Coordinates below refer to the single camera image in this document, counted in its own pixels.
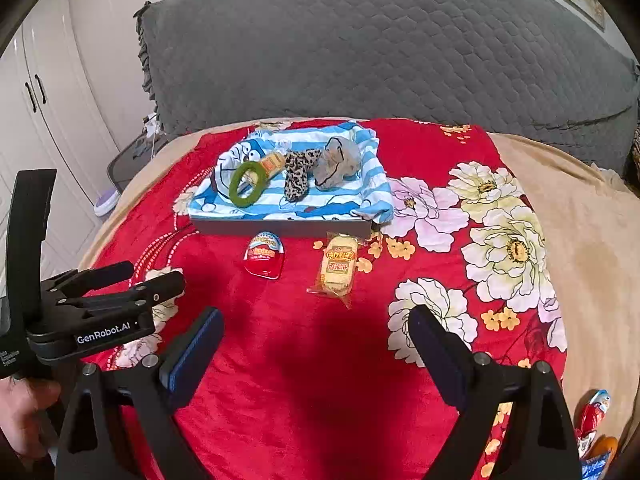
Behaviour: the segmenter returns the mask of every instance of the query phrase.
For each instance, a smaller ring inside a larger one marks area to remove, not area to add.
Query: printed label
[[[349,272],[349,262],[355,260],[356,253],[349,246],[335,246],[326,252],[329,259],[326,272],[334,274],[347,274]]]
[[[90,343],[92,341],[97,341],[98,339],[108,337],[110,335],[116,335],[122,332],[126,332],[127,330],[131,330],[131,325],[129,321],[124,322],[122,324],[118,324],[112,328],[105,328],[104,330],[96,330],[91,334],[76,336],[76,342],[79,345],[84,343]]]
[[[17,361],[16,358],[18,357],[18,355],[20,355],[19,350],[14,350],[13,352],[7,352],[7,351],[0,352],[0,362],[4,366],[11,365]]]
[[[278,241],[276,241],[276,239],[268,234],[264,234],[264,233],[260,233],[258,235],[255,235],[251,242],[249,243],[249,247],[257,247],[258,245],[268,245],[271,249],[273,249],[274,251],[278,250],[278,247],[280,246],[280,243]]]
[[[249,254],[252,256],[266,256],[268,258],[274,258],[276,255],[274,251],[265,249],[264,247],[255,247],[253,249],[250,249]]]
[[[258,163],[264,168],[268,180],[284,169],[284,157],[278,152],[270,153],[261,158]],[[244,174],[244,180],[255,186],[258,183],[258,176],[253,171],[247,171]]]

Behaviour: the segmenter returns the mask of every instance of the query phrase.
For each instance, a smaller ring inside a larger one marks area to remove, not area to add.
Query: white peony flower print
[[[559,317],[549,327],[546,333],[546,342],[549,348],[557,348],[561,352],[566,352],[566,335],[564,334],[564,321]]]
[[[436,280],[418,278],[417,283],[411,280],[400,283],[396,288],[396,299],[389,305],[387,323],[391,330],[388,349],[396,351],[396,359],[424,366],[409,337],[409,313],[418,304],[425,304],[444,329],[460,336],[471,350],[471,343],[478,336],[478,322],[466,312],[466,298],[461,290],[447,290]]]
[[[118,368],[134,367],[145,355],[155,354],[161,342],[162,337],[157,333],[153,333],[125,343],[116,357],[116,366]]]
[[[498,168],[494,173],[479,162],[461,162],[449,174],[456,177],[449,180],[449,189],[462,199],[460,209],[469,213],[474,222],[482,223],[491,209],[508,211],[524,205],[518,198],[524,194],[518,179],[506,168]]]
[[[558,298],[554,296],[545,301],[540,300],[538,302],[538,317],[542,323],[551,323],[546,333],[546,342],[549,347],[558,348],[559,351],[565,352],[567,343]]]
[[[197,190],[198,190],[198,187],[193,186],[193,187],[187,188],[184,193],[180,193],[180,195],[178,195],[178,198],[176,198],[174,201],[174,213],[176,213],[179,216],[186,215],[187,208],[189,207],[189,204],[193,199],[193,196],[196,194]]]
[[[423,180],[390,178],[394,218],[380,231],[390,238],[405,236],[415,228],[418,245],[428,251],[447,253],[453,236],[469,224],[469,215],[459,208],[458,196],[444,187],[429,189]]]
[[[478,282],[482,301],[507,300],[514,312],[536,308],[556,294],[546,270],[545,239],[538,218],[527,206],[510,212],[491,209],[473,243],[462,248],[466,275]]]
[[[145,281],[152,280],[158,276],[172,272],[172,270],[182,272],[182,269],[180,268],[172,269],[171,267],[152,269],[146,273]],[[158,345],[162,342],[160,331],[164,328],[166,322],[178,313],[178,306],[175,304],[175,299],[180,298],[181,296],[184,296],[184,292],[175,298],[165,301],[164,303],[157,304],[151,309],[156,331],[153,334],[136,339],[135,341],[124,343],[116,357],[116,366],[120,368],[131,368],[138,364],[140,359],[145,355],[153,354],[158,350]]]

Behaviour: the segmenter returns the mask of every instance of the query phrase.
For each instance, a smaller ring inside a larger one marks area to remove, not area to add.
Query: candy wrapper
[[[610,456],[611,453],[607,451],[600,456],[582,460],[582,480],[599,480],[607,467]]]
[[[280,152],[273,151],[261,158],[258,164],[264,168],[264,172],[267,174],[267,180],[271,180],[284,170],[284,155]],[[242,178],[242,182],[244,183],[243,189],[246,188],[246,184],[255,187],[258,184],[258,176],[253,171],[247,171]]]
[[[327,245],[322,250],[322,263],[316,282],[306,291],[338,298],[350,308],[358,246],[362,243],[362,240],[353,236],[329,233]]]
[[[578,455],[582,458],[596,438],[596,428],[609,409],[611,397],[606,390],[599,390],[582,409],[580,425],[575,430]]]
[[[273,233],[255,235],[244,252],[244,268],[254,276],[277,280],[284,263],[284,247]]]

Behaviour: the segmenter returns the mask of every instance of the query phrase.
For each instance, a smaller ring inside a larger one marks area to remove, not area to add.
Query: wardrobe door
[[[18,30],[0,57],[0,287],[4,286],[6,223],[18,171],[58,170],[43,249],[44,274],[75,267],[100,228],[91,202],[50,136],[35,92]]]
[[[22,24],[35,98],[62,157],[95,204],[118,155],[82,68],[69,0],[39,0]]]

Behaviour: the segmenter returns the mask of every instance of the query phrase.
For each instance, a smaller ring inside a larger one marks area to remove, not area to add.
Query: green rubber ring
[[[240,180],[247,171],[253,171],[258,176],[258,183],[255,185],[254,190],[249,196],[242,197],[238,195],[238,186],[240,185]],[[257,202],[266,187],[267,172],[264,171],[264,168],[259,162],[248,160],[240,164],[238,169],[234,171],[234,174],[231,177],[231,182],[229,183],[229,198],[231,202],[239,208],[249,207],[251,204]]]

